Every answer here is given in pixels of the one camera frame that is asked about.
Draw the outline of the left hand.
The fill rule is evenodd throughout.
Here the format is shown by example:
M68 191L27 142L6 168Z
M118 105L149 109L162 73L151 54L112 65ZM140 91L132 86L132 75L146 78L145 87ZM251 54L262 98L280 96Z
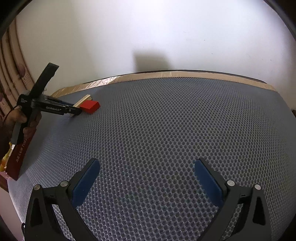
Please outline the left hand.
M30 123L23 129L23 134L25 138L30 138L33 136L41 118L42 118L42 114L40 111L37 111L36 113L34 113L34 116L30 120ZM4 127L8 132L9 140L13 135L13 129L15 127L15 124L26 123L26 122L27 122L27 117L22 113L22 111L19 108L14 109L8 114L6 120L4 121Z

